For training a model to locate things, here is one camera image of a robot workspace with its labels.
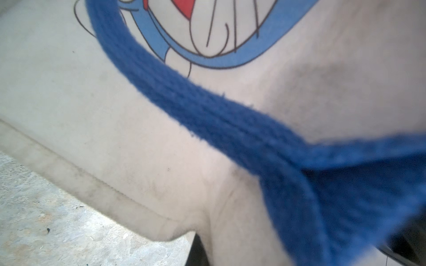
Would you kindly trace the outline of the white canvas bag blue handles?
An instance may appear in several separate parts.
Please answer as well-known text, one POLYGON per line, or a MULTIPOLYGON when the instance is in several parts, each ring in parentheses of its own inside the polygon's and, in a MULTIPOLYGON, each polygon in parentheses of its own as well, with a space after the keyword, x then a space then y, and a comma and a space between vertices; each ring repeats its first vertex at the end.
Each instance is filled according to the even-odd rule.
POLYGON ((351 266, 426 212, 424 1, 4 1, 1 150, 212 266, 351 266))

